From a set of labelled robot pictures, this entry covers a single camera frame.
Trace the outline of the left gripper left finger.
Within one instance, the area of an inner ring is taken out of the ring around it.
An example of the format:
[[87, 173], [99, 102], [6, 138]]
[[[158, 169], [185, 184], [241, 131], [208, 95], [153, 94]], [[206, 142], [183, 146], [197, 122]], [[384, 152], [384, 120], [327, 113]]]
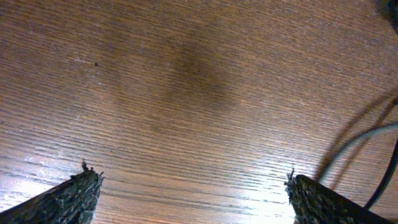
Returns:
[[104, 177], [85, 161], [81, 167], [83, 172], [69, 180], [1, 212], [1, 223], [90, 224], [95, 219]]

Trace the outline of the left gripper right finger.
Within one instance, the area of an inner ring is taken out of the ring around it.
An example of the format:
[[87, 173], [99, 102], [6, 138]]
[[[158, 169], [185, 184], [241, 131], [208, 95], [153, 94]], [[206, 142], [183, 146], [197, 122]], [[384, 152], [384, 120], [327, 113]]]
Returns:
[[311, 178], [294, 171], [284, 183], [298, 224], [392, 224]]

